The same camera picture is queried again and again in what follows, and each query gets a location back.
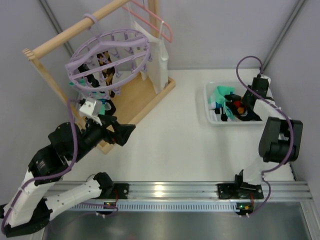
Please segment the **mint green sock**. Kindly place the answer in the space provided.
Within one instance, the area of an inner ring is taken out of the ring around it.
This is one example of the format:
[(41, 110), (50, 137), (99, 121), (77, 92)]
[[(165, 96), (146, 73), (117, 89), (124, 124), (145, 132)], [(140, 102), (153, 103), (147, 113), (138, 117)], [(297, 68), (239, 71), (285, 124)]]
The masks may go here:
[(207, 103), (210, 111), (213, 111), (216, 108), (223, 108), (227, 116), (232, 116), (232, 111), (226, 106), (225, 95), (230, 95), (235, 93), (235, 88), (230, 86), (219, 85), (217, 86), (213, 93), (208, 97)]
[(97, 92), (90, 92), (88, 95), (95, 102), (93, 115), (105, 115), (110, 110), (112, 110), (112, 105), (110, 104), (110, 98), (105, 96), (105, 94), (100, 94)]

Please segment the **purple round clip hanger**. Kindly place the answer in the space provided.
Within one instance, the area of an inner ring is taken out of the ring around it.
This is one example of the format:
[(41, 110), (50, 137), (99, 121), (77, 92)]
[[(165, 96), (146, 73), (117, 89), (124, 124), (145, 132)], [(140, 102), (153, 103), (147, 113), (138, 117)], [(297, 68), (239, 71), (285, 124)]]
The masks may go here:
[[(133, 80), (140, 71), (147, 71), (147, 61), (151, 62), (149, 39), (140, 31), (125, 28), (102, 31), (98, 20), (89, 13), (84, 15), (94, 22), (96, 28), (92, 38), (83, 43), (73, 53), (65, 65), (69, 84), (85, 98), (89, 93), (97, 92), (111, 98), (118, 95), (121, 87)], [(100, 66), (97, 54), (108, 51), (112, 63)], [(80, 73), (78, 67), (86, 64), (88, 71)], [(112, 85), (106, 85), (103, 70), (115, 68)], [(99, 87), (93, 87), (86, 76), (93, 74), (99, 82)]]

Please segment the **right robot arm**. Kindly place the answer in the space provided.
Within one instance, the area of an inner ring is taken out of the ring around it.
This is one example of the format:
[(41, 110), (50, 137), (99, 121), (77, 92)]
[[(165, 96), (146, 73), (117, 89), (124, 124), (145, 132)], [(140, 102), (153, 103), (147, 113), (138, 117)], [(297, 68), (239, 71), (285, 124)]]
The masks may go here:
[(235, 192), (240, 199), (263, 199), (262, 178), (268, 173), (264, 164), (294, 162), (299, 155), (303, 123), (292, 120), (267, 95), (271, 80), (257, 75), (248, 85), (236, 116), (243, 122), (263, 122), (258, 157), (234, 177)]

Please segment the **black sock with grey patches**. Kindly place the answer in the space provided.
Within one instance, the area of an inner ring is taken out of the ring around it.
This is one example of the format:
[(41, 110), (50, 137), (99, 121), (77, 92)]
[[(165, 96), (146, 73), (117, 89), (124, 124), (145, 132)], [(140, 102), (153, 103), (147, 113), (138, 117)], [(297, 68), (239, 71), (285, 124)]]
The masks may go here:
[(214, 114), (222, 122), (260, 122), (262, 119), (252, 110), (247, 111), (240, 107), (231, 111), (232, 115), (227, 116), (223, 108), (215, 108)]

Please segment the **black blue sock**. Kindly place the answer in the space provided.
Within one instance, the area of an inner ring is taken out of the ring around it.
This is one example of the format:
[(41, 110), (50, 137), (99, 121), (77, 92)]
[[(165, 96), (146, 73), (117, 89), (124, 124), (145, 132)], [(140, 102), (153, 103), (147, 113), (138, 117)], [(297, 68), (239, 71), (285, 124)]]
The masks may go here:
[[(79, 66), (77, 69), (78, 69), (78, 71), (79, 71), (80, 73), (84, 73), (84, 72), (90, 70), (86, 64), (82, 64), (82, 65)], [(87, 75), (86, 78), (87, 78), (87, 81), (88, 81), (94, 88), (97, 88), (97, 87), (100, 86), (99, 81), (94, 77), (93, 74)]]

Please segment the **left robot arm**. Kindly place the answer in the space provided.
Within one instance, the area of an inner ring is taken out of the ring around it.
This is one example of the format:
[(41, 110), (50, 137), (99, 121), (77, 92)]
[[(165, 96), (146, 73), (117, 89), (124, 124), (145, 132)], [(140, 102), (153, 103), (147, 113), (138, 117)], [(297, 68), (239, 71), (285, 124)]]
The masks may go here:
[(64, 193), (51, 197), (45, 194), (100, 141), (124, 146), (135, 128), (134, 124), (118, 123), (113, 116), (104, 117), (102, 125), (90, 119), (85, 130), (71, 122), (60, 124), (48, 135), (50, 144), (33, 156), (16, 195), (1, 205), (2, 233), (8, 238), (30, 235), (77, 204), (108, 198), (114, 182), (106, 172)]

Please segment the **black red yellow argyle sock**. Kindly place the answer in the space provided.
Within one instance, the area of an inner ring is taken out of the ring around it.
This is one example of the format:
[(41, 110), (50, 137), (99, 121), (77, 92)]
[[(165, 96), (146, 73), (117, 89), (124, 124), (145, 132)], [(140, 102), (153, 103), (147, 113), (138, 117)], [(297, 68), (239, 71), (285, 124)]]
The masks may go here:
[(236, 94), (227, 94), (224, 96), (226, 99), (226, 106), (231, 110), (234, 115), (240, 116), (247, 113), (246, 106), (242, 103), (242, 97)]

